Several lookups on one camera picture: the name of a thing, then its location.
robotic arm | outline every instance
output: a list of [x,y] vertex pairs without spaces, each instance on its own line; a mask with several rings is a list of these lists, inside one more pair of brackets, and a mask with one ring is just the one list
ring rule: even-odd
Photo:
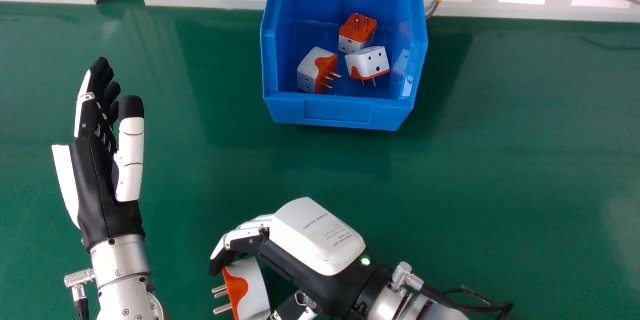
[[[260,320],[312,320],[320,314],[348,320],[467,320],[464,313],[499,313],[499,320],[508,320],[514,306],[493,304],[468,288],[439,292],[406,262],[395,270],[378,263],[354,229],[308,197],[227,233],[211,254],[209,272],[213,277],[223,272],[228,288],[227,271],[237,271],[240,263],[248,266],[247,260],[234,263],[236,257],[251,253],[299,289]],[[448,293],[455,292],[472,295],[486,306],[454,302]],[[243,316],[238,309],[258,298],[243,304],[230,290],[228,295],[231,304],[222,310],[232,309],[235,320],[254,320],[254,314],[260,314]]]
[[93,265],[64,277],[64,285],[71,289],[80,320],[89,320],[85,286],[94,281],[101,308],[98,320],[164,320],[138,206],[144,105],[137,96],[116,101],[121,88],[113,79],[109,62],[99,58],[78,93],[73,144],[52,146],[66,210],[82,233]]

robotic hand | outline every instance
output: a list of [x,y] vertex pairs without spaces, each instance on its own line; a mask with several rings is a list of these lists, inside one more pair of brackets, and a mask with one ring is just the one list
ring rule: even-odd
[[[268,299],[260,298],[266,297],[264,281],[254,279],[258,263],[234,263],[256,252],[300,289],[273,313]],[[406,262],[395,270],[377,263],[354,229],[308,197],[227,233],[211,254],[209,272],[213,277],[222,272],[226,282],[213,290],[215,297],[231,300],[214,314],[233,310],[235,320],[312,320],[320,314],[348,320],[467,320],[463,313],[499,313],[499,320],[509,320],[514,307],[493,304],[468,288],[439,292]],[[238,287],[238,277],[243,286]],[[459,304],[450,293],[466,293],[486,306]]]
[[[155,295],[138,206],[145,114],[142,100],[116,98],[120,85],[105,58],[87,71],[75,108],[75,141],[52,146],[66,210],[82,232],[93,269],[64,277],[80,320],[89,319],[85,285],[95,281],[98,320],[164,320]],[[114,124],[119,120],[118,142]]]

green table surface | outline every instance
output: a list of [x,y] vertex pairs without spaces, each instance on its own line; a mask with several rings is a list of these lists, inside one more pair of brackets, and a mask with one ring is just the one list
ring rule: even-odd
[[[415,110],[384,133],[274,123],[262,15],[0,5],[0,318],[76,316],[63,277],[90,259],[50,146],[71,142],[99,56],[144,99],[140,207],[174,319],[224,304],[208,275],[224,233],[305,196],[380,261],[513,300],[515,319],[638,318],[640,25],[436,17]],[[293,292],[265,277],[272,305]]]

blue plastic bin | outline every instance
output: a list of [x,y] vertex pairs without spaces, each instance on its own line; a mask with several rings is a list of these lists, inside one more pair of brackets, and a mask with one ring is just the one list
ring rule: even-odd
[[[384,46],[391,73],[363,87],[349,78],[338,51],[341,26],[351,14],[376,19],[372,46]],[[427,52],[423,0],[267,0],[262,20],[263,97],[277,123],[396,131],[414,108]],[[338,54],[333,90],[298,90],[302,59],[320,47]]]

green tabletop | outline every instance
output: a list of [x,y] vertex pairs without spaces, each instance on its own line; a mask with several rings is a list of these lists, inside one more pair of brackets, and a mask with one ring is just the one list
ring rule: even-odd
[[[306,196],[380,261],[513,300],[517,320],[638,318],[640,24],[436,17],[415,110],[383,133],[274,123],[261,17],[0,5],[0,318],[76,316],[63,277],[90,259],[50,146],[73,139],[99,56],[144,99],[140,207],[174,319],[223,304],[208,260],[224,233]],[[293,292],[265,277],[274,306]]]

